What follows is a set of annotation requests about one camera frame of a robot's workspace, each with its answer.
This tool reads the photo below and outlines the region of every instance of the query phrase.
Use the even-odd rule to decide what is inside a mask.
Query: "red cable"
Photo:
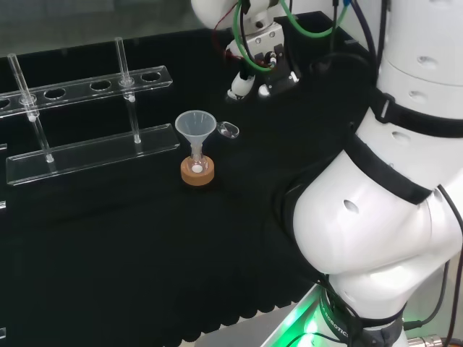
[[[230,58],[234,58],[234,59],[242,59],[241,56],[235,56],[232,52],[228,52],[228,51],[225,51],[221,46],[220,46],[220,43],[218,42],[218,39],[217,39],[217,27],[220,23],[222,23],[224,21],[224,19],[226,18],[226,16],[228,16],[232,11],[233,9],[238,5],[238,3],[236,3],[235,5],[233,5],[231,7],[231,9],[218,21],[218,23],[216,24],[216,27],[214,28],[213,32],[212,32],[212,42],[214,44],[214,47],[216,48],[216,50],[221,54],[221,55],[224,55],[224,57],[230,57]]]

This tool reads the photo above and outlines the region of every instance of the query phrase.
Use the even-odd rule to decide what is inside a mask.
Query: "cable connector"
[[[414,320],[412,322],[404,322],[404,330],[408,331],[408,330],[417,329],[419,327],[422,327],[423,325],[424,324],[421,320]]]

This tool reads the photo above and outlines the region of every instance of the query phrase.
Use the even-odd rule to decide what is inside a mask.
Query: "clear acrylic test tube rack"
[[[14,54],[8,56],[20,90],[0,95],[0,121],[25,113],[41,146],[39,151],[7,158],[8,184],[25,184],[179,147],[171,124],[138,128],[135,93],[170,86],[173,81],[167,68],[151,67],[130,72],[122,39],[116,38],[115,43],[119,73],[31,89],[27,87],[17,57]],[[116,95],[122,95],[126,100],[131,132],[59,147],[48,146],[40,122],[40,110]]]

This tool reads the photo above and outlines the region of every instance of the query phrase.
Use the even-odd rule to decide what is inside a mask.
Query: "black table surface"
[[[300,17],[314,31],[330,26],[321,13]],[[178,346],[307,292],[313,270],[271,218],[270,198],[280,182],[341,150],[348,124],[367,109],[368,76],[354,61],[311,74],[328,39],[281,22],[304,75],[270,100],[254,91],[226,102],[239,68],[213,50],[210,30],[125,42],[130,69],[166,65],[174,80],[138,94],[140,127],[192,109],[239,127],[236,140],[217,132],[206,140],[216,164],[208,186],[182,182],[189,145],[180,135],[180,148],[167,153],[4,185],[0,327],[8,346]],[[338,34],[340,49],[365,53],[346,38]],[[232,37],[219,39],[225,46]],[[30,87],[118,71],[113,43],[19,60]],[[1,93],[16,89],[6,59],[0,75]],[[122,97],[47,110],[41,120],[52,147],[129,131]],[[8,155],[38,149],[24,116],[0,120],[0,143]]]

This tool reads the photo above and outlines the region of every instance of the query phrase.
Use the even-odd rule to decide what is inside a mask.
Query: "grey floor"
[[[0,0],[0,56],[81,46],[113,40],[116,36],[136,38],[202,27],[190,0],[80,0],[86,7],[42,7],[23,11],[15,2],[35,4],[58,0]],[[60,0],[72,4],[77,0]],[[113,6],[96,6],[98,2]]]

